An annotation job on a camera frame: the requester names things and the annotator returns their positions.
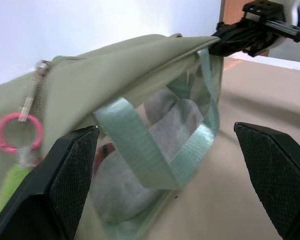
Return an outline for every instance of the beige tabletop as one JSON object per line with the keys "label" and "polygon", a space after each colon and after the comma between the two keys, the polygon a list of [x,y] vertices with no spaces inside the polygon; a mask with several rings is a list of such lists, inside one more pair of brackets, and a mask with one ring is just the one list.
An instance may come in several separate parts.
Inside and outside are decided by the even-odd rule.
{"label": "beige tabletop", "polygon": [[250,182],[235,122],[270,127],[300,144],[300,71],[227,58],[219,135],[147,240],[280,240]]}

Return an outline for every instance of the green bag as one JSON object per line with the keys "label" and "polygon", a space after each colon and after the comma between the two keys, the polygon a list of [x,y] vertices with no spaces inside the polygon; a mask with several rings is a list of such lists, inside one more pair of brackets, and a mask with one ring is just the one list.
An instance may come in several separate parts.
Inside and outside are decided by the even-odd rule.
{"label": "green bag", "polygon": [[[78,57],[59,56],[52,61],[40,89],[39,119],[44,132],[37,154],[44,158],[54,142],[72,130],[98,125],[143,187],[166,190],[141,214],[118,224],[99,219],[88,195],[76,239],[144,238],[174,197],[174,191],[184,188],[191,179],[219,128],[217,102],[223,59],[209,55],[208,51],[218,40],[212,36],[146,35]],[[0,117],[19,111],[32,75],[0,85]],[[191,137],[169,160],[135,110],[163,87],[178,98],[195,103],[203,116]],[[6,132],[7,141],[18,147],[29,145],[36,135],[26,124],[8,126]],[[16,163],[15,155],[0,150],[0,189]],[[7,191],[2,191],[7,198]]]}

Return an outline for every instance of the textured rubber pad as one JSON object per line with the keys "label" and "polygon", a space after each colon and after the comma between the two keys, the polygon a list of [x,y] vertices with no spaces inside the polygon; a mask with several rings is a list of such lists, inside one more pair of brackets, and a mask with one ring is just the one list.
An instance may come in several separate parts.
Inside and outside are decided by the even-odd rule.
{"label": "textured rubber pad", "polygon": [[95,152],[96,138],[90,131],[73,143],[49,191],[54,210],[71,239],[90,189]]}
{"label": "textured rubber pad", "polygon": [[287,134],[236,123],[251,183],[283,239],[300,239],[300,146]]}

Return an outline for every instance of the pink ring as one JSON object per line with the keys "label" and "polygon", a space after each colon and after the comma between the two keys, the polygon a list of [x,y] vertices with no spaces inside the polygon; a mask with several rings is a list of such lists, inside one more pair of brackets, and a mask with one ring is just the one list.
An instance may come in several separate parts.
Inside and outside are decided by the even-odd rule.
{"label": "pink ring", "polygon": [[[15,113],[8,114],[0,119],[0,149],[8,154],[16,154],[17,148],[7,143],[3,135],[3,129],[8,122],[10,122],[13,119],[18,119],[20,114],[21,114],[20,112],[15,112]],[[39,148],[42,142],[44,136],[44,128],[41,122],[35,116],[29,115],[26,119],[30,120],[34,124],[37,131],[37,137],[31,146],[31,151],[33,151]]]}

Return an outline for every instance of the mint green strap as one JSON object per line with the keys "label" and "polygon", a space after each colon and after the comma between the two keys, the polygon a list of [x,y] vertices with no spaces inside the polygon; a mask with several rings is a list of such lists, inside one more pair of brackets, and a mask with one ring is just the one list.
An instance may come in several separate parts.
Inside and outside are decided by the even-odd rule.
{"label": "mint green strap", "polygon": [[199,52],[210,107],[197,128],[170,164],[167,163],[134,107],[124,98],[100,108],[94,114],[140,183],[146,188],[176,190],[190,180],[213,144],[219,128],[217,94],[213,85],[208,49]]}

